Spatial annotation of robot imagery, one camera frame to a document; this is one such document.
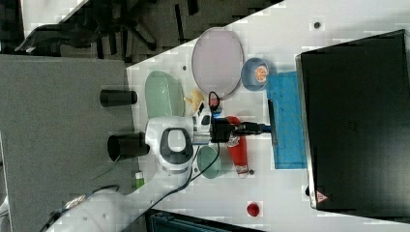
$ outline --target robotic arm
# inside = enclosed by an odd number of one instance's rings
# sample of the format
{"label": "robotic arm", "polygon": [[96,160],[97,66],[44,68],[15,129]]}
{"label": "robotic arm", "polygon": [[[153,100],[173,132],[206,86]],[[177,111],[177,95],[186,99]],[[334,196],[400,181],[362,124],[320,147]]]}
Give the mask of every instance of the robotic arm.
{"label": "robotic arm", "polygon": [[165,116],[147,124],[145,142],[156,157],[154,178],[129,195],[102,189],[69,202],[47,232],[120,232],[170,193],[190,182],[193,145],[227,142],[229,136],[268,132],[264,125],[230,125],[202,102],[192,117]]}

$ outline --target sticker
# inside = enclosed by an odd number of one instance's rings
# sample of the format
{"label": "sticker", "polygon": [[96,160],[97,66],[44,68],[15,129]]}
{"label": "sticker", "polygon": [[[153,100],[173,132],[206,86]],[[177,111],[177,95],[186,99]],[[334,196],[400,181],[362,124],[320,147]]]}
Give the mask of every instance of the sticker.
{"label": "sticker", "polygon": [[325,196],[322,192],[317,191],[316,192],[316,198],[317,198],[317,203],[321,203],[322,201],[325,201],[328,199],[327,196]]}
{"label": "sticker", "polygon": [[232,134],[229,137],[229,141],[226,143],[226,146],[228,147],[235,147],[236,145],[239,144],[239,136],[232,136]]}

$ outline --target screw hole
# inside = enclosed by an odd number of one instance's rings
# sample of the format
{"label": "screw hole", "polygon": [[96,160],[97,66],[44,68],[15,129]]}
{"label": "screw hole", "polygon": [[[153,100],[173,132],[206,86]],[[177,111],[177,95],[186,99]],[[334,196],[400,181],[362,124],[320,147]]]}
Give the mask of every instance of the screw hole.
{"label": "screw hole", "polygon": [[313,24],[313,27],[315,28],[315,29],[319,29],[320,28],[320,22],[315,22],[314,24]]}

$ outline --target small bowl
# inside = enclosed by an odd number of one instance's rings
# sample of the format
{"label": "small bowl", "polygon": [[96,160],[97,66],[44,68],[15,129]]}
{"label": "small bowl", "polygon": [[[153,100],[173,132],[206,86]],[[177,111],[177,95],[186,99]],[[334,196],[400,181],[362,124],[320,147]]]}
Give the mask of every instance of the small bowl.
{"label": "small bowl", "polygon": [[242,66],[241,80],[245,88],[250,91],[261,91],[266,88],[266,76],[269,74],[267,62],[259,58],[250,58]]}

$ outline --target white table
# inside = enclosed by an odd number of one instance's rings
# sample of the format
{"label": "white table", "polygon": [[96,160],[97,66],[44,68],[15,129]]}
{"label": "white table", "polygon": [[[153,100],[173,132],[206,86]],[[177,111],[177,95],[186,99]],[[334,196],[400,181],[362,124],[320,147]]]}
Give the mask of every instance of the white table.
{"label": "white table", "polygon": [[69,18],[88,0],[20,0],[24,37],[37,27]]}
{"label": "white table", "polygon": [[[319,29],[313,28],[320,22]],[[410,29],[408,0],[287,0],[225,27],[239,38],[245,59],[270,60],[279,72],[295,71],[295,56],[323,46],[340,44],[397,29]],[[137,131],[147,122],[144,83],[152,70],[170,73],[182,83],[185,93],[195,86],[190,58],[195,41],[127,69],[131,89],[138,93],[133,108]],[[222,104],[225,115],[267,123],[265,92],[253,93],[241,86]],[[188,188],[165,198],[156,209],[206,218],[264,231],[409,231],[410,225],[363,217],[328,214],[312,210],[304,192],[305,170],[275,170],[268,135],[248,137],[249,168],[245,180],[230,173],[215,180],[198,178]],[[153,157],[139,159],[147,179],[154,172]],[[262,203],[262,215],[250,217],[250,201]]]}

